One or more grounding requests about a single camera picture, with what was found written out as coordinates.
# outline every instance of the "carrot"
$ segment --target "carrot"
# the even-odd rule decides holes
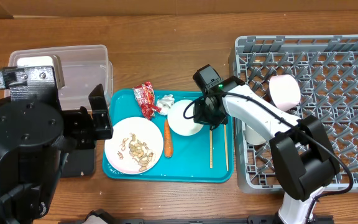
[[[164,125],[164,152],[166,158],[172,157],[173,145],[172,145],[171,130],[169,128],[168,120],[165,120],[165,125]]]

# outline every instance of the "wooden chopstick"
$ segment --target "wooden chopstick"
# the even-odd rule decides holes
[[[224,152],[226,153],[226,170],[229,171],[229,159],[227,158],[227,134],[226,134],[226,125],[223,125],[224,128]]]
[[[209,130],[209,168],[212,169],[212,130]]]

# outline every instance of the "gray dish rack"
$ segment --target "gray dish rack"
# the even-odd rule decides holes
[[[336,154],[352,171],[352,191],[358,192],[358,35],[239,37],[229,56],[229,71],[259,96],[266,94],[272,75],[293,75],[301,103],[289,113],[300,118],[313,114],[323,122]],[[281,191],[269,145],[248,144],[245,128],[237,119],[239,188],[245,193]],[[326,190],[341,190],[348,183],[341,170]]]

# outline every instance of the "white plate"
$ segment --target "white plate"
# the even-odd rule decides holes
[[[194,119],[186,119],[183,117],[183,112],[191,103],[191,100],[180,100],[173,104],[168,111],[168,124],[174,132],[182,136],[191,136],[196,134],[203,128],[202,124],[194,123]],[[194,104],[186,111],[186,117],[194,115]]]
[[[160,159],[163,151],[163,138],[159,128],[145,118],[133,117],[126,118],[118,122],[113,127],[112,138],[104,143],[104,153],[106,153],[109,163],[119,172],[124,174],[140,174],[152,168]],[[153,152],[153,158],[149,162],[145,171],[139,172],[140,165],[129,155],[129,141],[131,133],[136,135],[136,139],[146,142],[148,148]],[[125,150],[121,150],[122,140],[128,138],[125,143]],[[123,159],[120,159],[118,152],[121,152]]]

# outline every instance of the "blue tray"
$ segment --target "blue tray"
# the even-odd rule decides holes
[[[173,94],[175,101],[194,100],[201,96],[201,92],[155,90],[157,99],[164,95]],[[142,117],[133,90],[125,89],[116,92],[110,103],[110,117],[112,124],[134,116]],[[152,118],[152,122],[163,133],[166,116],[159,114]],[[113,179],[131,180],[159,180],[180,182],[214,182],[227,181],[234,170],[233,120],[229,118],[227,124],[227,153],[229,171],[226,170],[226,156],[224,152],[224,129],[220,125],[213,131],[213,168],[209,168],[209,126],[193,136],[181,136],[171,130],[173,156],[167,159],[163,154],[157,164],[143,174],[128,175],[117,171],[110,165],[106,155],[103,156],[103,171]]]

